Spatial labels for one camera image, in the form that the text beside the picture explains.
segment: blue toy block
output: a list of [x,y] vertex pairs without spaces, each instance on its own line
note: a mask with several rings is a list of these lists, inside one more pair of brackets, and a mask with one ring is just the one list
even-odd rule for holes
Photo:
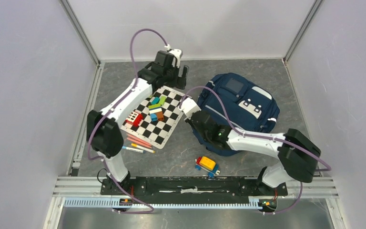
[[156,114],[149,114],[149,115],[151,116],[151,121],[153,121],[153,122],[158,121]]
[[155,105],[155,104],[159,103],[159,101],[160,101],[160,100],[161,100],[160,98],[155,97],[155,98],[152,100],[151,104],[152,104],[152,105]]

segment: red toy block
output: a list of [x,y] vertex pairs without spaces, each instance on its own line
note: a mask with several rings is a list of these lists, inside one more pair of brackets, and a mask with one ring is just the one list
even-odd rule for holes
[[133,111],[128,116],[128,118],[126,119],[126,121],[127,121],[127,123],[129,123],[129,124],[131,124],[133,126],[139,126],[142,119],[143,119],[142,114]]

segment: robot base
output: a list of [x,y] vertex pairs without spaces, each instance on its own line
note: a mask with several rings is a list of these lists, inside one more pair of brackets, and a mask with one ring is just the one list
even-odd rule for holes
[[[254,177],[132,177],[125,190],[152,204],[240,204],[249,196],[274,196],[262,193]],[[287,196],[287,186],[277,187],[279,196]],[[101,195],[124,195],[109,179],[103,180]]]

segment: toy car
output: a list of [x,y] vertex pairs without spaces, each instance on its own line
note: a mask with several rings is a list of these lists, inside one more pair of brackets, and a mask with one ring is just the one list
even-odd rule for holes
[[214,177],[214,175],[220,174],[218,167],[219,166],[215,161],[209,159],[206,156],[200,156],[196,160],[195,168],[197,170],[201,170],[201,168],[203,168],[205,171],[208,172],[209,177]]
[[142,114],[135,111],[131,112],[126,119],[127,123],[133,126],[139,126],[141,120],[142,120]]

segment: cable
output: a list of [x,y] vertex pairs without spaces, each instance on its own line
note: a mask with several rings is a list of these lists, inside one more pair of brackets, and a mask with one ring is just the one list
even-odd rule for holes
[[298,198],[294,201],[294,203],[291,206],[289,206],[289,207],[287,207],[287,208],[285,208],[283,210],[280,210],[280,211],[275,211],[275,212],[262,212],[263,215],[276,215],[276,214],[280,214],[280,213],[283,213],[283,212],[286,212],[288,210],[293,209],[298,204],[299,200],[301,199],[302,189],[303,189],[303,185],[302,185],[302,182],[300,182],[300,189],[299,189]]
[[103,182],[99,180],[99,173],[100,173],[102,170],[106,170],[106,169],[105,169],[105,168],[102,168],[101,170],[99,170],[99,171],[97,172],[97,175],[96,175],[96,179],[97,179],[97,181],[99,181],[101,184],[103,184]]
[[274,198],[273,202],[278,198],[277,188],[274,189]]
[[[151,31],[151,32],[154,32],[154,33],[156,33],[161,39],[162,39],[162,41],[163,41],[163,43],[165,44],[165,45],[168,45],[168,43],[166,42],[166,40],[165,40],[165,38],[163,38],[163,36],[160,34],[160,33],[158,33],[157,31],[155,31],[155,30],[153,30],[153,29],[141,29],[141,30],[138,30],[133,36],[132,36],[132,38],[131,38],[131,42],[130,42],[130,57],[131,57],[131,62],[132,62],[132,65],[134,66],[134,74],[135,74],[135,78],[134,78],[134,84],[133,84],[133,86],[132,86],[132,88],[123,96],[123,97],[121,97],[121,99],[119,100],[119,101],[117,101],[113,106],[112,106],[112,108],[114,109],[114,108],[116,108],[117,106],[118,106],[118,104],[120,104],[131,92],[132,92],[132,89],[134,89],[136,86],[137,86],[137,83],[138,83],[138,68],[137,68],[137,65],[136,65],[136,63],[135,63],[135,60],[134,60],[134,56],[133,56],[133,53],[132,53],[132,46],[133,46],[133,43],[134,43],[134,39],[135,39],[135,37],[139,34],[139,33],[141,33],[141,32],[143,32],[143,31]],[[107,167],[107,164],[106,164],[106,161],[104,160],[104,157],[102,157],[102,156],[95,156],[95,157],[91,157],[91,154],[90,154],[90,151],[91,151],[91,145],[92,145],[92,140],[93,140],[93,137],[95,136],[95,134],[96,134],[96,131],[97,131],[97,129],[99,129],[99,126],[103,123],[103,121],[110,115],[112,113],[112,109],[109,109],[109,111],[105,114],[105,115],[103,115],[103,117],[98,121],[98,123],[96,124],[96,126],[94,127],[94,129],[92,130],[92,133],[91,133],[91,136],[89,137],[89,140],[88,140],[88,159],[89,160],[91,160],[91,161],[93,161],[93,160],[96,160],[96,159],[101,159],[102,160],[102,162],[103,162],[103,164],[104,164],[104,167],[105,167],[105,169],[107,170],[107,171],[109,171],[109,169],[108,169],[108,167]],[[121,186],[120,186],[120,184],[117,182],[117,180],[114,178],[114,176],[113,176],[113,174],[111,174],[111,173],[107,173],[107,175],[114,181],[114,183],[116,184],[116,186],[120,189],[120,191],[122,192],[122,193],[124,193],[125,195],[127,195],[127,196],[129,196],[131,199],[133,199],[133,200],[135,200],[135,201],[137,201],[138,203],[141,203],[141,204],[143,204],[143,205],[145,205],[145,206],[147,206],[147,207],[149,207],[151,210],[148,210],[148,211],[134,211],[134,212],[128,212],[128,211],[126,211],[126,212],[120,212],[119,211],[119,213],[121,213],[121,214],[148,214],[148,213],[151,213],[151,212],[153,212],[154,211],[154,208],[151,206],[151,205],[149,205],[149,204],[147,204],[147,203],[145,203],[145,202],[143,202],[143,201],[141,201],[141,200],[139,200],[139,199],[137,199],[137,198],[135,198],[135,197],[133,197],[132,195],[130,195],[128,192],[126,192]]]
[[[260,139],[267,139],[267,140],[272,140],[272,141],[278,141],[278,142],[282,142],[282,143],[284,143],[284,144],[290,145],[290,146],[292,146],[292,147],[294,147],[294,148],[296,148],[296,149],[298,149],[298,150],[301,150],[302,152],[306,153],[307,155],[309,155],[309,156],[310,156],[310,157],[312,157],[313,159],[317,160],[318,162],[320,162],[322,165],[324,165],[324,166],[326,167],[326,168],[324,168],[324,169],[317,169],[316,171],[331,171],[331,170],[332,170],[332,167],[331,167],[330,165],[328,165],[324,160],[322,160],[322,159],[318,158],[318,157],[317,157],[317,156],[315,156],[313,153],[309,152],[308,150],[306,150],[306,149],[304,149],[304,148],[302,148],[302,147],[300,147],[300,146],[298,146],[298,145],[296,145],[296,144],[294,144],[294,143],[292,143],[292,142],[289,142],[289,141],[287,141],[287,140],[277,139],[277,138],[275,138],[275,137],[259,136],[259,135],[253,135],[253,134],[246,134],[246,133],[244,132],[245,130],[243,130],[243,132],[241,132],[241,131],[239,131],[238,129],[236,129],[236,128],[232,125],[231,120],[229,120],[228,113],[226,112],[225,106],[224,106],[224,104],[223,104],[223,102],[222,102],[221,98],[217,95],[217,93],[216,93],[215,91],[213,91],[213,90],[212,90],[211,88],[209,88],[209,87],[206,87],[206,86],[197,86],[197,87],[194,87],[194,88],[190,89],[188,92],[186,92],[186,94],[184,94],[184,96],[183,96],[182,100],[180,101],[179,108],[181,108],[181,107],[182,107],[182,103],[183,103],[183,101],[186,99],[187,95],[188,95],[191,91],[193,91],[194,89],[198,89],[198,88],[206,89],[206,90],[208,90],[208,91],[212,92],[212,93],[215,95],[215,97],[217,98],[218,102],[220,103],[220,105],[221,105],[221,107],[222,107],[222,110],[223,110],[223,112],[224,112],[225,118],[226,118],[226,120],[227,120],[227,122],[228,122],[229,126],[230,126],[230,127],[231,127],[235,132],[237,132],[238,134],[240,134],[240,135],[242,135],[242,136],[246,136],[246,137],[255,137],[255,138],[260,138]],[[299,191],[299,196],[298,196],[298,198],[295,200],[295,202],[294,202],[291,206],[289,206],[288,208],[285,208],[285,209],[283,209],[283,210],[280,210],[280,211],[278,211],[278,212],[272,212],[272,213],[263,212],[263,214],[275,215],[275,214],[278,214],[278,213],[282,213],[282,212],[286,212],[286,211],[288,211],[288,210],[291,210],[291,209],[292,209],[293,207],[295,207],[295,205],[297,205],[297,203],[299,202],[299,200],[300,200],[300,198],[301,198],[301,195],[302,195],[302,188],[303,188],[303,186],[302,186],[302,182],[301,182],[301,189],[300,189],[300,191]]]
[[271,210],[273,210],[273,211],[275,211],[275,208],[272,208],[272,207],[270,207],[270,206],[265,206],[266,208],[269,208],[269,209],[271,209]]

